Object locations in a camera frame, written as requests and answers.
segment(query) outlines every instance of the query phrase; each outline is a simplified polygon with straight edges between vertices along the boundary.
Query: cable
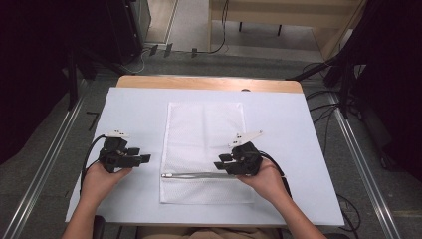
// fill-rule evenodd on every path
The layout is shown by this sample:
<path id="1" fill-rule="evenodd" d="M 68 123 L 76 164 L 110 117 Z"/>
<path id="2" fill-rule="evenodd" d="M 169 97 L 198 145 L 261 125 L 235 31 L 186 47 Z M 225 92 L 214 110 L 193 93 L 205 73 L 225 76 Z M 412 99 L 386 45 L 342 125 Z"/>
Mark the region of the cable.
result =
<path id="1" fill-rule="evenodd" d="M 316 123 L 317 123 L 317 122 L 319 122 L 320 120 L 323 120 L 323 119 L 327 118 L 329 115 L 326 115 L 325 113 L 329 112 L 329 111 L 330 111 L 330 110 L 332 110 L 332 109 L 336 109 L 336 108 L 338 108 L 338 106 L 329 107 L 326 111 L 324 111 L 322 114 L 320 114 L 320 115 L 319 115 L 319 118 L 318 118 L 318 119 L 315 119 L 315 120 L 313 121 L 313 123 L 314 123 L 314 124 L 316 124 Z"/>
<path id="2" fill-rule="evenodd" d="M 311 65 L 319 65 L 320 63 L 310 63 L 310 64 L 307 64 L 306 66 L 304 66 L 303 68 L 302 68 L 302 74 L 305 72 L 305 69 L 307 68 L 307 67 L 309 67 L 309 66 L 311 66 Z M 321 71 L 319 71 L 319 75 L 322 77 L 322 78 L 325 78 L 325 76 L 322 74 L 322 72 Z"/>
<path id="3" fill-rule="evenodd" d="M 226 43 L 226 20 L 227 20 L 227 12 L 229 11 L 229 0 L 226 0 L 226 3 L 223 7 L 223 14 L 221 15 L 221 25 L 223 26 L 223 42 L 221 43 L 220 47 L 212 52 L 209 52 L 208 54 L 214 54 L 221 50 L 221 48 Z"/>
<path id="4" fill-rule="evenodd" d="M 283 173 L 282 169 L 279 167 L 279 164 L 271 156 L 269 156 L 266 152 L 259 150 L 259 153 L 260 153 L 261 156 L 263 156 L 263 157 L 267 158 L 269 161 L 271 161 L 273 163 L 273 165 L 277 168 L 277 171 L 279 172 L 280 176 L 282 177 L 283 184 L 286 187 L 286 191 L 289 193 L 290 197 L 292 197 L 288 181 L 286 180 L 286 176 Z"/>
<path id="5" fill-rule="evenodd" d="M 143 69 L 145 69 L 145 61 L 143 61 L 143 54 L 147 53 L 148 51 L 150 51 L 150 50 L 143 51 L 142 54 L 140 54 L 140 60 L 142 61 L 142 68 L 140 70 L 138 70 L 138 71 L 132 71 L 132 70 L 126 68 L 124 65 L 121 65 L 121 67 L 123 69 L 127 70 L 128 72 L 133 73 L 133 74 L 142 72 Z"/>
<path id="6" fill-rule="evenodd" d="M 357 214 L 357 226 L 356 227 L 354 227 L 353 226 L 353 224 L 351 224 L 350 225 L 350 227 L 351 227 L 351 230 L 357 230 L 357 229 L 359 229 L 359 227 L 360 227 L 360 223 L 361 223 L 361 219 L 360 219 L 360 213 L 359 213 L 359 211 L 357 210 L 357 208 L 353 205 L 353 203 L 351 203 L 347 198 L 345 198 L 345 197 L 343 197 L 343 196 L 341 196 L 340 194 L 338 194 L 338 193 L 336 193 L 335 194 L 337 197 L 339 197 L 339 198 L 341 198 L 341 199 L 343 199 L 344 201 L 346 201 L 353 209 L 354 209 L 354 211 L 356 212 L 356 214 Z M 344 231 L 348 231 L 348 232 L 350 232 L 351 230 L 349 230 L 349 229 L 346 229 L 346 228 L 342 228 L 342 227 L 339 227 L 341 230 L 344 230 Z"/>
<path id="7" fill-rule="evenodd" d="M 336 103 L 336 104 L 327 104 L 327 105 L 322 105 L 322 106 L 319 106 L 319 107 L 315 107 L 315 108 L 310 109 L 310 112 L 313 112 L 313 111 L 316 111 L 316 110 L 319 110 L 319 109 L 322 109 L 322 108 L 326 108 L 326 107 L 334 107 L 334 106 L 339 106 L 339 104 L 338 104 L 338 103 Z"/>
<path id="8" fill-rule="evenodd" d="M 120 239 L 121 231 L 123 230 L 123 226 L 118 227 L 117 235 L 115 236 L 115 239 Z"/>
<path id="9" fill-rule="evenodd" d="M 214 53 L 217 53 L 221 50 L 221 48 L 226 43 L 226 21 L 227 21 L 227 13 L 229 11 L 229 2 L 230 2 L 230 0 L 226 0 L 226 2 L 224 3 L 223 12 L 222 12 L 222 15 L 221 15 L 221 25 L 223 26 L 223 42 L 221 43 L 220 47 L 217 50 L 214 50 L 212 52 L 201 52 L 200 51 L 200 52 L 196 52 L 196 54 L 214 54 Z M 166 50 L 161 50 L 161 49 L 157 49 L 157 51 L 166 52 Z M 187 51 L 170 51 L 170 52 L 192 54 L 192 52 L 187 52 Z"/>
<path id="10" fill-rule="evenodd" d="M 325 135 L 324 135 L 324 140 L 323 140 L 323 151 L 322 151 L 322 155 L 325 157 L 325 152 L 326 152 L 326 140 L 327 140 L 327 136 L 328 136 L 328 126 L 329 126 L 329 120 L 331 120 L 331 116 L 334 113 L 335 109 L 337 107 L 333 108 L 331 110 L 331 112 L 328 115 L 328 119 L 326 120 L 326 126 L 325 126 Z"/>
<path id="11" fill-rule="evenodd" d="M 309 95 L 306 97 L 306 100 L 308 101 L 308 100 L 310 100 L 311 98 L 314 98 L 314 97 L 316 97 L 316 96 L 318 96 L 318 95 L 325 94 L 325 93 L 334 93 L 334 94 L 338 94 L 338 92 L 335 92 L 335 91 L 329 91 L 329 90 L 326 90 L 326 91 L 318 91 L 318 92 L 314 92 L 314 93 L 309 94 Z"/>
<path id="12" fill-rule="evenodd" d="M 342 214 L 343 218 L 347 221 L 348 225 L 350 227 L 352 227 L 353 224 L 351 223 L 350 218 L 348 218 L 348 216 L 345 214 L 345 212 L 343 210 L 341 210 L 341 214 Z M 354 238 L 359 239 L 359 236 L 357 235 L 356 230 L 353 229 L 353 230 L 350 230 L 349 232 L 353 232 Z"/>
<path id="13" fill-rule="evenodd" d="M 87 167 L 88 158 L 90 157 L 90 154 L 91 154 L 91 151 L 93 150 L 94 145 L 96 145 L 96 143 L 100 139 L 102 139 L 103 137 L 106 137 L 106 136 L 104 134 L 102 134 L 102 135 L 98 136 L 93 141 L 93 143 L 91 143 L 90 148 L 88 149 L 87 155 L 85 156 L 84 163 L 82 165 L 82 170 L 81 170 L 81 188 L 80 188 L 80 194 L 81 194 L 81 191 L 82 191 L 82 185 L 84 183 L 85 176 L 87 175 L 87 169 L 86 169 L 86 167 Z"/>

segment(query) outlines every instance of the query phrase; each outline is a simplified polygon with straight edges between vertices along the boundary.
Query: forearm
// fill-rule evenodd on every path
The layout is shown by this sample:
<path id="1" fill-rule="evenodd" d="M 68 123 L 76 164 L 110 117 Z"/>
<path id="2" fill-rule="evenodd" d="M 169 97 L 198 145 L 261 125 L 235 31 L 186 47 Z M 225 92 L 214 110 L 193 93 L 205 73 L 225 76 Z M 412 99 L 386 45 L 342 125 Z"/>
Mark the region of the forearm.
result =
<path id="1" fill-rule="evenodd" d="M 273 200 L 272 204 L 286 220 L 295 239 L 325 238 L 289 196 L 281 196 L 279 200 Z"/>
<path id="2" fill-rule="evenodd" d="M 80 201 L 71 221 L 62 236 L 62 239 L 68 238 L 93 238 L 94 218 L 96 216 L 97 205 L 86 201 Z"/>

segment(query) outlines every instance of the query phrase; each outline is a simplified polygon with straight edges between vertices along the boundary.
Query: white paper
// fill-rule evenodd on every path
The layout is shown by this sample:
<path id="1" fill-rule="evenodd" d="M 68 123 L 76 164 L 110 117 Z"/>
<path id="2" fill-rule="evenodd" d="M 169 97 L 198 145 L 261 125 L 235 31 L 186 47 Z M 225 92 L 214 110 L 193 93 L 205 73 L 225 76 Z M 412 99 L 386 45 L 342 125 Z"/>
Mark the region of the white paper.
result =
<path id="1" fill-rule="evenodd" d="M 159 202 L 160 165 L 169 102 L 239 102 L 247 131 L 262 130 L 255 147 L 268 153 L 286 174 L 293 198 L 315 225 L 343 225 L 304 94 L 111 88 L 95 137 L 119 129 L 128 147 L 150 153 L 103 201 L 97 215 L 111 223 L 138 225 L 285 225 L 274 207 L 254 192 L 252 204 L 178 205 Z M 99 156 L 99 142 L 89 163 Z M 76 183 L 66 220 L 79 198 Z"/>

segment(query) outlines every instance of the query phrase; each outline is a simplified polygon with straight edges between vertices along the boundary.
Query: human hand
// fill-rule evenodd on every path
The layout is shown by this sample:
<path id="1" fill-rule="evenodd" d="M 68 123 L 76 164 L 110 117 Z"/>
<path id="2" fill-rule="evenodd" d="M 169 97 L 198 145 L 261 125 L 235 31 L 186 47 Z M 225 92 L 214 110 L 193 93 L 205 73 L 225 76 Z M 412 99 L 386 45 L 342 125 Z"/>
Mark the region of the human hand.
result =
<path id="1" fill-rule="evenodd" d="M 286 196 L 290 197 L 276 166 L 266 158 L 262 161 L 257 175 L 237 175 L 236 177 L 254 188 L 260 196 L 271 203 Z"/>
<path id="2" fill-rule="evenodd" d="M 94 207 L 98 207 L 118 184 L 122 178 L 131 172 L 131 168 L 124 168 L 118 172 L 109 173 L 103 166 L 96 162 L 90 169 L 84 179 L 81 192 L 81 201 Z"/>

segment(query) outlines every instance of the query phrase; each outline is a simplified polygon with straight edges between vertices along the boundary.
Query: metal bar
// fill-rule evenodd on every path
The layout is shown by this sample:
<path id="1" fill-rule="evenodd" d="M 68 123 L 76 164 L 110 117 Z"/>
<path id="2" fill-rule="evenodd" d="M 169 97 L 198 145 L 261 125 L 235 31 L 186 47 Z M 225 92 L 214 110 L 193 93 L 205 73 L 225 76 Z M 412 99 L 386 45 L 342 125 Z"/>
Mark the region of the metal bar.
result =
<path id="1" fill-rule="evenodd" d="M 75 104 L 75 107 L 71 112 L 67 112 L 59 130 L 57 131 L 52 144 L 50 145 L 43 161 L 38 168 L 37 173 L 34 176 L 30 186 L 28 187 L 25 195 L 21 199 L 18 209 L 9 224 L 3 239 L 14 239 L 19 238 L 23 231 L 23 228 L 41 194 L 41 191 L 47 181 L 47 178 L 56 162 L 57 156 L 63 146 L 64 141 L 78 115 L 81 108 L 83 99 L 86 92 L 88 91 L 89 84 L 87 81 L 82 80 L 80 83 L 80 89 L 82 91 L 81 97 Z"/>
<path id="2" fill-rule="evenodd" d="M 235 179 L 234 175 L 218 172 L 191 172 L 191 173 L 162 173 L 162 178 L 178 178 L 178 179 L 201 179 L 201 178 L 227 178 Z"/>
<path id="3" fill-rule="evenodd" d="M 329 95 L 329 101 L 333 104 L 338 102 L 338 98 L 335 94 Z M 357 170 L 362 179 L 363 185 L 366 188 L 369 199 L 381 224 L 382 230 L 384 231 L 385 238 L 399 239 L 401 238 L 398 229 L 395 225 L 394 219 L 382 196 L 381 191 L 369 169 L 366 159 L 357 143 L 356 137 L 354 136 L 353 130 L 347 119 L 345 119 L 339 110 L 335 110 L 335 116 L 338 120 L 340 128 L 344 134 L 344 138 L 350 148 L 351 155 L 354 162 L 356 163 Z"/>

